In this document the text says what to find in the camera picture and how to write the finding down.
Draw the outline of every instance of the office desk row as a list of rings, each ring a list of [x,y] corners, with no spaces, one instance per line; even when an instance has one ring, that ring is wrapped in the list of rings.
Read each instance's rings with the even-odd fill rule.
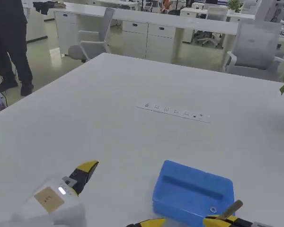
[[[184,8],[181,9],[180,16],[182,17],[196,17],[200,14],[207,14],[206,9]],[[226,21],[238,22],[241,19],[255,19],[255,15],[244,13],[227,13]],[[183,42],[190,43],[194,35],[194,30],[186,29],[183,35]]]
[[[139,5],[141,3],[139,2],[131,2],[131,1],[125,1],[125,0],[86,0],[86,3],[88,5],[93,6],[104,6],[104,7],[110,7],[112,5],[117,6],[127,6],[131,10],[138,10]]]
[[[66,3],[66,9],[54,9],[60,51],[79,43],[78,31],[97,31],[105,7]],[[184,29],[226,34],[223,45],[223,64],[232,47],[238,22],[226,22],[179,17],[174,15],[115,9],[113,19],[123,21],[124,55],[173,63],[178,57]]]

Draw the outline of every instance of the office chair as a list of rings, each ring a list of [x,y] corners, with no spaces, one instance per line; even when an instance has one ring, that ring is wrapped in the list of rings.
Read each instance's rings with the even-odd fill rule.
[[[219,20],[219,21],[225,21],[227,17],[228,9],[226,7],[212,7],[210,6],[207,10],[207,19],[208,20]],[[220,45],[219,42],[217,42],[215,39],[212,38],[213,34],[210,32],[205,32],[205,35],[208,34],[209,37],[207,38],[201,38],[197,39],[197,42],[204,41],[202,43],[202,46],[207,42],[212,42],[215,44],[215,47],[218,47]]]
[[[152,1],[147,1],[147,0],[143,1],[143,11],[144,12],[152,12],[152,6],[153,6]]]
[[[256,2],[255,1],[245,1],[241,7],[241,13],[245,14],[256,14],[255,11]]]
[[[281,24],[260,20],[241,20],[229,59],[223,64],[223,71],[230,74],[267,79],[284,80],[270,72],[271,66],[284,59],[276,57]]]
[[[107,45],[107,34],[115,10],[106,8],[102,18],[102,24],[99,32],[79,31],[79,45],[71,46],[68,49],[68,55],[72,59],[89,61],[103,52],[111,53]]]

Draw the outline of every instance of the table surface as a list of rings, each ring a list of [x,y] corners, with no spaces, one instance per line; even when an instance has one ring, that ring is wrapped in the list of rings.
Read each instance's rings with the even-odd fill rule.
[[[124,5],[124,6],[134,6],[134,5],[139,5],[139,2],[130,2],[130,1],[121,1],[121,0],[95,0],[98,2],[103,2],[103,3],[112,3],[112,4],[118,4],[118,5]]]
[[[93,17],[102,17],[106,7],[91,6],[75,3],[65,3],[66,9],[52,9],[57,12],[67,12],[79,15]],[[138,23],[147,23],[161,26],[170,26],[177,28],[187,28],[203,30],[208,32],[217,32],[222,34],[236,35],[238,30],[237,22],[204,20],[192,17],[179,17],[168,14],[141,12],[136,10],[115,9],[114,19],[132,21]]]
[[[187,13],[207,14],[206,9],[184,8],[184,9],[181,9],[181,11],[187,12]],[[245,14],[245,13],[227,13],[227,17],[235,17],[239,19],[255,19],[255,15]]]
[[[244,202],[239,217],[284,227],[281,85],[102,54],[0,112],[0,218],[47,177],[94,159],[80,195],[88,227],[157,217],[152,192],[169,159],[231,179]],[[136,108],[141,102],[211,122]]]

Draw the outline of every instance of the desk leg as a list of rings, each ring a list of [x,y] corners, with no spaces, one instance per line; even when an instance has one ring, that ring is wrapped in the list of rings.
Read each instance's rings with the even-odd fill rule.
[[[236,38],[235,35],[225,35],[223,57],[222,57],[221,65],[220,65],[221,69],[226,60],[227,51],[232,49],[235,38]]]
[[[182,44],[182,40],[183,40],[183,34],[184,34],[183,28],[176,28],[171,63],[176,63],[176,59],[179,56],[179,52],[180,52],[180,48],[181,48],[181,44]]]

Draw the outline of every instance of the blue box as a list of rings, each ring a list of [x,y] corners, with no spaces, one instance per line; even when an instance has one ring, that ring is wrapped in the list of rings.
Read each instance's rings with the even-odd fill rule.
[[[153,210],[192,227],[207,215],[223,213],[234,203],[232,181],[165,161],[152,195]]]

